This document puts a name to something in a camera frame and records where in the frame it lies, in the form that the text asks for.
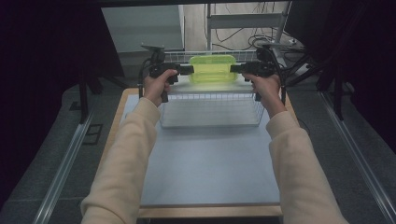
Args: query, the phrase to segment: green plastic container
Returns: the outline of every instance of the green plastic container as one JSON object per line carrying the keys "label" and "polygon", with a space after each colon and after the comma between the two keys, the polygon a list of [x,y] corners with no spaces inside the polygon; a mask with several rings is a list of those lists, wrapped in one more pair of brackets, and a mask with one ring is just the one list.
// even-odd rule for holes
{"label": "green plastic container", "polygon": [[230,73],[231,64],[236,59],[232,55],[203,55],[190,58],[194,73],[190,75],[192,83],[227,83],[237,79],[236,73]]}

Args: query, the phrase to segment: handheld controller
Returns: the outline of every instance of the handheld controller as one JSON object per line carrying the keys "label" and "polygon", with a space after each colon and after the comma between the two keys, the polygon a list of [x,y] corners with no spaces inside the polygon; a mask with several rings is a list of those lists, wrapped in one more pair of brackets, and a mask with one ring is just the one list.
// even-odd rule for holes
{"label": "handheld controller", "polygon": [[[257,49],[256,56],[258,62],[248,62],[231,65],[230,72],[234,73],[250,73],[256,77],[269,77],[276,71],[276,65],[273,62],[273,57],[267,49]],[[262,97],[256,93],[255,101],[260,101]]]}
{"label": "handheld controller", "polygon": [[[178,82],[178,75],[186,76],[194,73],[194,68],[191,65],[181,65],[177,63],[165,63],[165,53],[163,48],[152,47],[152,46],[142,46],[145,49],[151,50],[153,53],[150,58],[150,64],[148,69],[148,75],[150,77],[157,78],[162,75],[166,70],[173,69],[177,70],[177,74],[169,77],[166,81],[173,85]],[[161,94],[163,103],[168,102],[168,93],[163,91]]]}

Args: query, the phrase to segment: metal wire basket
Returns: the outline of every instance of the metal wire basket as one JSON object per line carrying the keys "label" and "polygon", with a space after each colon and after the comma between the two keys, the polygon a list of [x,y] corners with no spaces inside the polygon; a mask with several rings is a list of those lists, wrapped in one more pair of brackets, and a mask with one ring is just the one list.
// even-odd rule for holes
{"label": "metal wire basket", "polygon": [[[256,61],[254,51],[168,52],[166,61],[188,63],[193,56],[209,53],[233,55],[238,63]],[[160,107],[164,128],[258,126],[262,119],[264,109],[242,76],[235,83],[203,87],[179,79],[173,89],[169,102]]]}

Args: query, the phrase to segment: beige sleeve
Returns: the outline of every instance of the beige sleeve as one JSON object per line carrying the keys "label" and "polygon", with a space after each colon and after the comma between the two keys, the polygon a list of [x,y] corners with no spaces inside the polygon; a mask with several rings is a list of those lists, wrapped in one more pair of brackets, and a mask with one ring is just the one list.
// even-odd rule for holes
{"label": "beige sleeve", "polygon": [[146,98],[128,114],[81,204],[82,223],[136,223],[159,117]]}
{"label": "beige sleeve", "polygon": [[347,223],[308,134],[290,112],[275,115],[266,128],[272,138],[270,152],[284,223]]}

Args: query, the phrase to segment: person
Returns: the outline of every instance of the person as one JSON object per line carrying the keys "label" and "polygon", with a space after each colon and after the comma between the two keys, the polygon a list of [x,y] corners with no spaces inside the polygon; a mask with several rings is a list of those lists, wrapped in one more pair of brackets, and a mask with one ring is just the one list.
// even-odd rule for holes
{"label": "person", "polygon": [[[120,125],[90,194],[81,203],[82,223],[136,223],[149,154],[156,140],[161,93],[169,91],[167,70],[145,78],[145,92]],[[284,223],[347,223],[332,194],[306,131],[279,99],[279,77],[244,74],[261,96],[270,121],[270,154]]]}

